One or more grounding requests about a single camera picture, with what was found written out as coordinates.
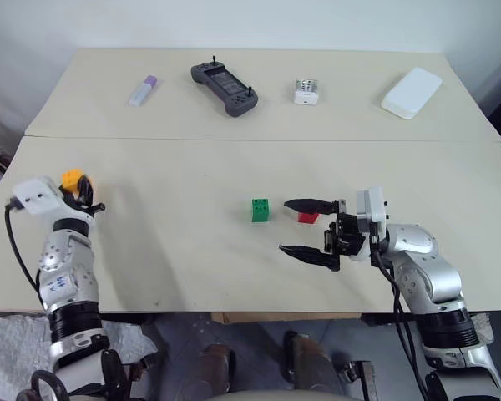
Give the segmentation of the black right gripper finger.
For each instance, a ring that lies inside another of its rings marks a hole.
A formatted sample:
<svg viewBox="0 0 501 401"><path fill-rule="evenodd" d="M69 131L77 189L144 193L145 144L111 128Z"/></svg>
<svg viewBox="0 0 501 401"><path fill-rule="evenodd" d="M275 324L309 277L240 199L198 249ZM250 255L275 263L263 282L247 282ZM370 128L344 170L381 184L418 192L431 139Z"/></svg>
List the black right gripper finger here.
<svg viewBox="0 0 501 401"><path fill-rule="evenodd" d="M338 201L315 199L294 199L284 202L284 206L298 213L331 215L339 212Z"/></svg>
<svg viewBox="0 0 501 401"><path fill-rule="evenodd" d="M288 256L294 257L306 264L323 266L332 272L339 271L339 257L321 252L318 248L309 246L279 245L279 249Z"/></svg>

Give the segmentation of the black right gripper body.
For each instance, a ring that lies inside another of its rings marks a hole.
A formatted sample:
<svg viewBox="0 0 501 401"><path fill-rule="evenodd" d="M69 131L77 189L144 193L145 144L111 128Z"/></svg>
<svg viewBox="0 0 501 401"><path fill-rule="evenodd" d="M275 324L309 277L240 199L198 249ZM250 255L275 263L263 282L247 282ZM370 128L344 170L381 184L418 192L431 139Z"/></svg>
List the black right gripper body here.
<svg viewBox="0 0 501 401"><path fill-rule="evenodd" d="M362 249L365 236L359 231L357 217L347 214L346 202L327 202L322 213L335 214L324 234L324 251L337 256L355 256Z"/></svg>

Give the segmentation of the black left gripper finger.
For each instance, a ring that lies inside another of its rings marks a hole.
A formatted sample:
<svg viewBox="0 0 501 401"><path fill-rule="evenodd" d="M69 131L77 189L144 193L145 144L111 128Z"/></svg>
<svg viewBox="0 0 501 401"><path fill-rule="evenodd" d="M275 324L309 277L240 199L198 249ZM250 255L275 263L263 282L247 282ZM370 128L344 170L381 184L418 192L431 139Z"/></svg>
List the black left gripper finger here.
<svg viewBox="0 0 501 401"><path fill-rule="evenodd" d="M94 189L87 176L81 176L77 184L77 201L82 205L92 205L94 199Z"/></svg>

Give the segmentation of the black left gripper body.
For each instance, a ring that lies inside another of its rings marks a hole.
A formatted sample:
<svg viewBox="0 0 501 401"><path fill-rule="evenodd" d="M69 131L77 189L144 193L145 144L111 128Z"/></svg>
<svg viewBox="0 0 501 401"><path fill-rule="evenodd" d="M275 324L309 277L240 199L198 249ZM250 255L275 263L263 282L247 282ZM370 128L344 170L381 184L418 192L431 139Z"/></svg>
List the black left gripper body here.
<svg viewBox="0 0 501 401"><path fill-rule="evenodd" d="M64 185L61 185L61 192L63 194L64 203L77 211L85 212L94 217L96 213L106 210L106 205L104 203L100 202L94 204L94 200L92 205L82 205L77 201L78 196L75 196L71 190L65 189Z"/></svg>

